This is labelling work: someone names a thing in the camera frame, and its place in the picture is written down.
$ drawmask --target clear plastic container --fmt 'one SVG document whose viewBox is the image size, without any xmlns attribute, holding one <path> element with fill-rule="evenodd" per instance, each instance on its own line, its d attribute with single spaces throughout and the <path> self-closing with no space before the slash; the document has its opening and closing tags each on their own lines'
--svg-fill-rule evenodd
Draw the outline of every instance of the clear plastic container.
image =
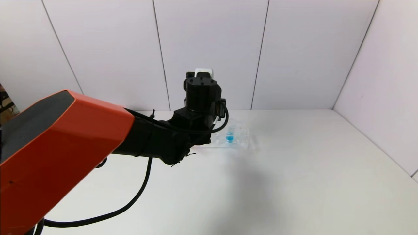
<svg viewBox="0 0 418 235">
<path fill-rule="evenodd" d="M 216 123 L 214 129 L 220 127 L 223 122 Z M 200 148 L 248 148 L 250 131 L 242 123 L 235 119 L 229 119 L 227 126 L 211 135 L 211 143 L 198 146 Z"/>
</svg>

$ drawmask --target white wall panel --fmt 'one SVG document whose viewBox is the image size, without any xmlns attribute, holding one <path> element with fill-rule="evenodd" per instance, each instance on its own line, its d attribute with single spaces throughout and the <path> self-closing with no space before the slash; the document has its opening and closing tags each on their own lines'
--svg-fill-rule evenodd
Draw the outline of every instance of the white wall panel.
<svg viewBox="0 0 418 235">
<path fill-rule="evenodd" d="M 168 110 L 152 0 L 44 0 L 86 95 Z"/>
<path fill-rule="evenodd" d="M 418 169 L 417 9 L 380 1 L 334 108 L 409 175 Z"/>
<path fill-rule="evenodd" d="M 332 108 L 376 4 L 270 0 L 252 108 Z"/>
<path fill-rule="evenodd" d="M 250 109 L 268 0 L 155 0 L 171 109 L 183 80 L 212 68 L 229 109 Z"/>
<path fill-rule="evenodd" d="M 81 92 L 41 0 L 0 1 L 0 83 L 20 110 L 63 89 Z"/>
</svg>

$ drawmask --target blue liquid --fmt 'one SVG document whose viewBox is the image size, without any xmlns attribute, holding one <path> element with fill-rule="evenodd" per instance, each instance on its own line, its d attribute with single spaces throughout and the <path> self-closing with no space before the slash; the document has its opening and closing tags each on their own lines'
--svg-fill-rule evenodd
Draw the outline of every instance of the blue liquid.
<svg viewBox="0 0 418 235">
<path fill-rule="evenodd" d="M 233 132 L 228 132 L 227 133 L 227 142 L 232 143 L 233 141 L 234 141 L 234 133 Z"/>
<path fill-rule="evenodd" d="M 227 142 L 233 143 L 234 142 L 234 134 L 235 134 L 235 126 L 228 127 L 227 132 Z"/>
</svg>

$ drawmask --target black cable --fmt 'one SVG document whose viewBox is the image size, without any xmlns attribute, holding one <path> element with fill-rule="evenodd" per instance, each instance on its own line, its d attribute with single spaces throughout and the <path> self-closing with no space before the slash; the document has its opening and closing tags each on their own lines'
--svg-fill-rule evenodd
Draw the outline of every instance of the black cable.
<svg viewBox="0 0 418 235">
<path fill-rule="evenodd" d="M 44 222 L 45 222 L 45 218 L 42 218 L 42 219 L 38 222 L 38 224 L 36 225 L 36 230 L 35 230 L 35 233 L 34 233 L 33 235 L 41 235 L 42 230 L 43 230 L 43 225 L 44 225 Z"/>
<path fill-rule="evenodd" d="M 220 103 L 220 104 L 225 109 L 225 122 L 220 127 L 216 128 L 214 130 L 188 130 L 188 129 L 182 129 L 182 128 L 178 128 L 178 127 L 175 127 L 175 126 L 172 126 L 170 124 L 163 123 L 163 122 L 160 122 L 160 121 L 157 121 L 157 120 L 154 120 L 154 124 L 155 125 L 162 126 L 164 128 L 170 129 L 170 130 L 173 130 L 173 131 L 187 133 L 187 134 L 192 134 L 192 135 L 207 135 L 207 134 L 212 134 L 212 133 L 215 133 L 215 132 L 218 132 L 218 131 L 222 130 L 227 125 L 228 120 L 229 120 L 229 113 L 228 113 L 227 107 L 225 106 L 224 103 Z M 137 117 L 140 117 L 142 119 L 151 121 L 150 117 L 145 116 L 142 113 L 135 112 L 135 111 L 130 110 L 130 109 L 126 109 L 126 110 L 128 112 L 132 113 L 134 116 L 137 116 Z"/>
<path fill-rule="evenodd" d="M 106 161 L 107 161 L 107 157 L 99 165 L 97 165 L 95 168 L 102 167 L 106 163 Z"/>
<path fill-rule="evenodd" d="M 148 178 L 150 177 L 151 164 L 152 164 L 152 158 L 149 158 L 148 159 L 148 165 L 147 165 L 147 171 L 145 173 L 145 178 L 144 178 L 144 182 L 142 183 L 141 189 L 139 189 L 138 193 L 135 195 L 135 197 L 128 204 L 126 204 L 124 207 L 120 208 L 119 210 L 108 213 L 108 214 L 105 214 L 105 215 L 100 215 L 100 216 L 97 216 L 97 217 L 94 217 L 94 218 L 85 219 L 85 220 L 78 220 L 78 221 L 71 221 L 71 222 L 57 222 L 57 221 L 45 220 L 45 226 L 48 226 L 48 227 L 78 227 L 78 226 L 89 225 L 89 224 L 92 224 L 92 223 L 107 220 L 109 218 L 115 217 L 115 216 L 125 212 L 136 202 L 136 200 L 138 200 L 139 196 L 141 196 L 142 192 L 144 191 L 145 186 L 147 185 L 147 182 L 148 182 Z"/>
</svg>

